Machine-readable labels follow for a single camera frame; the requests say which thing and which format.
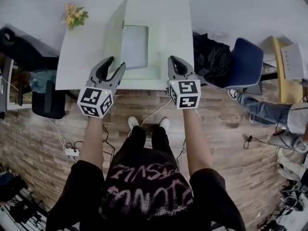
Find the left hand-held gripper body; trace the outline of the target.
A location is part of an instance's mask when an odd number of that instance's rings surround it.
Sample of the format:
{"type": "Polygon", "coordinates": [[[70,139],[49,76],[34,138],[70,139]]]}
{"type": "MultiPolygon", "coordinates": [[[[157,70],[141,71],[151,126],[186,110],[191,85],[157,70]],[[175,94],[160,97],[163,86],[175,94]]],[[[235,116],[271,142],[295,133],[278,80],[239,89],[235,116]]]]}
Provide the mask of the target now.
{"type": "Polygon", "coordinates": [[[118,79],[115,77],[102,81],[89,77],[77,100],[82,114],[103,118],[114,104],[117,86],[118,79]]]}

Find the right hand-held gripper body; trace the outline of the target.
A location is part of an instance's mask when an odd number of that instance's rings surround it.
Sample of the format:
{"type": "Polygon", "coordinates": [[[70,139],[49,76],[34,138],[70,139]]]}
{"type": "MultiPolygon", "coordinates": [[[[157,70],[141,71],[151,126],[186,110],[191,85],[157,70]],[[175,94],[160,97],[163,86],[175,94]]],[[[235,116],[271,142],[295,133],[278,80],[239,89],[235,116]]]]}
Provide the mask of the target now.
{"type": "Polygon", "coordinates": [[[168,94],[177,109],[194,109],[201,99],[201,84],[196,75],[169,77],[168,94]]]}

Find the translucent pale green mat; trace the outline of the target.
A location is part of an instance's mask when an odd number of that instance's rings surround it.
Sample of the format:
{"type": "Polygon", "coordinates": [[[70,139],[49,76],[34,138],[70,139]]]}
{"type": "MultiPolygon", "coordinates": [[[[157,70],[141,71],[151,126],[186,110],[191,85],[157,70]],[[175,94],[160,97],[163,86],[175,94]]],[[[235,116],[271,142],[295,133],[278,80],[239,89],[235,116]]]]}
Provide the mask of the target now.
{"type": "Polygon", "coordinates": [[[124,26],[147,26],[148,66],[139,69],[127,69],[123,79],[156,80],[161,77],[159,26],[161,13],[157,0],[124,0],[115,10],[107,26],[104,55],[114,57],[108,69],[110,77],[123,63],[121,62],[122,34],[124,26]]]}

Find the person's right forearm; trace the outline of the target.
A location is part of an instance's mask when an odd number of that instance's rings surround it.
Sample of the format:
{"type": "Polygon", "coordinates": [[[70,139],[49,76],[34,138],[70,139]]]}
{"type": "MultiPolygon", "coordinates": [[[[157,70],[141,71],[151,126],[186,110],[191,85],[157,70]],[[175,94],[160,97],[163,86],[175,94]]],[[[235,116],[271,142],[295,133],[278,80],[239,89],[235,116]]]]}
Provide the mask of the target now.
{"type": "Polygon", "coordinates": [[[200,118],[193,109],[183,110],[188,170],[190,176],[205,168],[214,168],[200,118]]]}

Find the person's left forearm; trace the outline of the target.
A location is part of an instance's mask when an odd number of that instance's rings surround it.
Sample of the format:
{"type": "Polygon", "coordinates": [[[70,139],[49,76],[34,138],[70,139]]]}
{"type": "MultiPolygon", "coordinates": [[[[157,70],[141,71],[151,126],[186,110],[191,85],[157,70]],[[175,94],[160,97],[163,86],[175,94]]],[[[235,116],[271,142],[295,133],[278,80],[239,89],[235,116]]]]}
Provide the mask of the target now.
{"type": "Polygon", "coordinates": [[[80,160],[103,169],[103,126],[100,118],[90,117],[82,143],[80,160]]]}

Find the black bag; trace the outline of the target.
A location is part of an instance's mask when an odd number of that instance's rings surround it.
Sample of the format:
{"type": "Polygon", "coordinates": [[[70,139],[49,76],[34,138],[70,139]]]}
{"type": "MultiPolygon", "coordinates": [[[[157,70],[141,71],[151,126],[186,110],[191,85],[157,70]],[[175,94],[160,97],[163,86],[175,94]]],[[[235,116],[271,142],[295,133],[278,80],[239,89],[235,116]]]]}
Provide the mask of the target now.
{"type": "Polygon", "coordinates": [[[193,33],[194,71],[206,82],[222,87],[231,67],[230,47],[209,39],[208,34],[193,33]]]}

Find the white paper sheet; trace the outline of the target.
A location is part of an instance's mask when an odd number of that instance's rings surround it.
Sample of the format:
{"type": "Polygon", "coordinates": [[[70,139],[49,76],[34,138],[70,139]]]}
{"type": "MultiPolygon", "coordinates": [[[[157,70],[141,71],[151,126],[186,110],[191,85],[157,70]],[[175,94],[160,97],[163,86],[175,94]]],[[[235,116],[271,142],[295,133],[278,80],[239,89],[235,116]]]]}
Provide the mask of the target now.
{"type": "Polygon", "coordinates": [[[121,62],[126,64],[127,69],[148,66],[148,31],[147,26],[124,26],[121,62]]]}

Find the person's white left shoe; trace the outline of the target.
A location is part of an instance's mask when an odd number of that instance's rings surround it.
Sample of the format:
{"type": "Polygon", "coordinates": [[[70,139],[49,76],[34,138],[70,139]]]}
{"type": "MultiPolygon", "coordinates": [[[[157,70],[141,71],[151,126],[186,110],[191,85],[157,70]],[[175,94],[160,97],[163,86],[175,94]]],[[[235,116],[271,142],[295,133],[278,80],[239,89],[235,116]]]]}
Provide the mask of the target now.
{"type": "Polygon", "coordinates": [[[139,127],[139,122],[135,116],[130,116],[128,118],[128,125],[130,130],[133,130],[134,127],[139,127]]]}

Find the teal cloth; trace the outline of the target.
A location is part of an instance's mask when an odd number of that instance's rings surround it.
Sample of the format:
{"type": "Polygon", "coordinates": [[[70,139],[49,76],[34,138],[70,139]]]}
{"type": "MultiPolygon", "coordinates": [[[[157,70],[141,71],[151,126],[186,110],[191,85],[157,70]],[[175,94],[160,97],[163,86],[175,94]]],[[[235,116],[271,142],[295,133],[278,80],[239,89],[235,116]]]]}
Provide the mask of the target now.
{"type": "Polygon", "coordinates": [[[45,93],[48,81],[53,84],[56,83],[56,74],[56,70],[30,72],[29,85],[31,90],[37,93],[45,93]]]}

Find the blue chair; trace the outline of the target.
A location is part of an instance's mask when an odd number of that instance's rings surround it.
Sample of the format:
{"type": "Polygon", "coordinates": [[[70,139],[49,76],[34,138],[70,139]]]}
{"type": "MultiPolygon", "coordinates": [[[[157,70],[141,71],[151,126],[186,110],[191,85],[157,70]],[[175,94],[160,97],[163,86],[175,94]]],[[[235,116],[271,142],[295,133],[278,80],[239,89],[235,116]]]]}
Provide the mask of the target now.
{"type": "Polygon", "coordinates": [[[216,85],[202,76],[198,78],[203,84],[222,90],[254,86],[261,78],[263,56],[264,53],[260,47],[244,38],[237,38],[231,51],[231,67],[223,83],[216,85]]]}

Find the person's black trousers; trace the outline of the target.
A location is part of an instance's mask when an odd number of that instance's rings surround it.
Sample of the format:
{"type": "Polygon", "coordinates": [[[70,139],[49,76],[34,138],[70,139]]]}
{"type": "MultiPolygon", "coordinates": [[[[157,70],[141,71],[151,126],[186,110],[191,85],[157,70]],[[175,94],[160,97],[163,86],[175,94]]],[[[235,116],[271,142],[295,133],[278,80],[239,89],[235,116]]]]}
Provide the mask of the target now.
{"type": "MultiPolygon", "coordinates": [[[[134,126],[131,135],[128,137],[129,145],[135,148],[144,148],[145,141],[146,132],[140,126],[134,126]]],[[[166,129],[161,125],[155,126],[152,132],[152,149],[173,156],[166,129]]]]}

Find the yellow flower bunch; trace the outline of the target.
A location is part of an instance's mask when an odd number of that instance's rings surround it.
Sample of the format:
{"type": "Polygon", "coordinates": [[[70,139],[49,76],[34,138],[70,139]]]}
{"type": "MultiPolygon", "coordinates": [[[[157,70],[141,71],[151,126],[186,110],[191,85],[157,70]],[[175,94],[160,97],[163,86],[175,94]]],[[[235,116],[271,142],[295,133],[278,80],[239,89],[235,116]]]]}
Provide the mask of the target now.
{"type": "Polygon", "coordinates": [[[62,16],[62,22],[67,26],[68,30],[73,30],[77,26],[83,26],[88,17],[88,12],[84,10],[84,7],[68,4],[62,16]]]}

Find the black office chair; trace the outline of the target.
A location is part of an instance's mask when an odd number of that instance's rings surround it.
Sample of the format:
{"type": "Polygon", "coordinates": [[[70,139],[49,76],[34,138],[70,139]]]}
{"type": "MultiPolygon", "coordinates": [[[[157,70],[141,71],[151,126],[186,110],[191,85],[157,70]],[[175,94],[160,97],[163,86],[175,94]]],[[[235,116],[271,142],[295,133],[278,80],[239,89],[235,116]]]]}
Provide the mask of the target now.
{"type": "MultiPolygon", "coordinates": [[[[21,69],[28,73],[57,70],[58,57],[44,57],[30,42],[17,36],[7,27],[0,29],[0,52],[14,60],[21,69]]],[[[51,81],[47,82],[45,93],[33,92],[29,81],[27,86],[25,82],[20,82],[18,88],[19,104],[22,104],[22,96],[32,93],[33,113],[51,119],[61,119],[65,116],[66,93],[56,90],[55,84],[51,81]]]]}

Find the black side table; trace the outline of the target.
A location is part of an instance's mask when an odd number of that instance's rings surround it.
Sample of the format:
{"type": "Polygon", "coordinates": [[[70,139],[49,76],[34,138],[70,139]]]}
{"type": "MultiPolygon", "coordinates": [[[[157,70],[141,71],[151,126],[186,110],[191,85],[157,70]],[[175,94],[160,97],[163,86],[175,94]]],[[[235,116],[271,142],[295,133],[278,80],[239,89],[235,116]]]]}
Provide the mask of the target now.
{"type": "Polygon", "coordinates": [[[278,72],[277,72],[277,67],[276,66],[268,64],[266,62],[263,62],[263,67],[265,67],[265,68],[274,68],[276,71],[275,72],[270,72],[270,73],[262,74],[261,78],[260,78],[260,82],[267,81],[267,80],[278,79],[278,72]]]}

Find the dark desk with white legs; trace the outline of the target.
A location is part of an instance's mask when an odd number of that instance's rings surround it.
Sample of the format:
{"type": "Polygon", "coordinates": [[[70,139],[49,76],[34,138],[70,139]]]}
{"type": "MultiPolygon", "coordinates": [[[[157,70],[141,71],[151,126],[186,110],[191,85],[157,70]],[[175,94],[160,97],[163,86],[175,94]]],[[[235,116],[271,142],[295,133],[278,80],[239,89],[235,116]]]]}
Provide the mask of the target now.
{"type": "Polygon", "coordinates": [[[18,70],[14,60],[0,54],[0,120],[5,118],[7,111],[31,109],[31,99],[22,96],[19,104],[19,88],[11,83],[13,70],[18,70]]]}

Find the yellow table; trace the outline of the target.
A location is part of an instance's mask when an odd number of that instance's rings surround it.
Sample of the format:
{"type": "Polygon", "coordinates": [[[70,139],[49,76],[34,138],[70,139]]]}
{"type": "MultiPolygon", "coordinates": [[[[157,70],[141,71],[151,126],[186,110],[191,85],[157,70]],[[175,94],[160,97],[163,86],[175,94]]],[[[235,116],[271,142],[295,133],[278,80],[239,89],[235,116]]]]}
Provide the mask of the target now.
{"type": "Polygon", "coordinates": [[[288,50],[292,44],[274,36],[271,36],[271,42],[277,67],[279,103],[294,104],[304,101],[304,97],[308,97],[308,86],[303,86],[300,79],[287,78],[291,73],[292,62],[288,50]]]}

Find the white microwave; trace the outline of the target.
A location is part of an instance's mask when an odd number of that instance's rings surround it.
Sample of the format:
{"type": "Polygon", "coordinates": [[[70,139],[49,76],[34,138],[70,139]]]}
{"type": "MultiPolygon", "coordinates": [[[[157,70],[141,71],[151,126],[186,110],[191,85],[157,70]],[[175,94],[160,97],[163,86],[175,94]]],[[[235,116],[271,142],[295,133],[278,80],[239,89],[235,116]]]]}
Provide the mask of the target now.
{"type": "Polygon", "coordinates": [[[289,81],[308,81],[308,63],[302,56],[302,49],[298,43],[281,48],[285,79],[289,81]]]}

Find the grey chair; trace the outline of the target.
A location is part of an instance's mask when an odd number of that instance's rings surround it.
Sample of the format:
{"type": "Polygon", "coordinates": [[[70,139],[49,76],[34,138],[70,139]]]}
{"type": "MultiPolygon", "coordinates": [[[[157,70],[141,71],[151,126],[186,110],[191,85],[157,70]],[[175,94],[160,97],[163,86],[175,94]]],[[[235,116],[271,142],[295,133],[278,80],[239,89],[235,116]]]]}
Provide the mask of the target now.
{"type": "Polygon", "coordinates": [[[286,129],[273,133],[268,143],[303,154],[308,152],[308,143],[303,141],[303,135],[293,134],[286,129]]]}

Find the person's black printed shirt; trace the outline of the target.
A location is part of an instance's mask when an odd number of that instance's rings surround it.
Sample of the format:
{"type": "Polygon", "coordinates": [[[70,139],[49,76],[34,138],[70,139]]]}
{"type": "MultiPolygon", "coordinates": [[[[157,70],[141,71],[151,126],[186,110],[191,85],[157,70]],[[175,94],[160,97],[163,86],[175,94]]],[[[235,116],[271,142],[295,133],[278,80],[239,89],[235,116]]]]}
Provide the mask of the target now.
{"type": "Polygon", "coordinates": [[[210,231],[212,223],[245,231],[220,174],[204,168],[186,180],[165,153],[128,149],[107,176],[89,162],[75,163],[46,231],[210,231]]]}

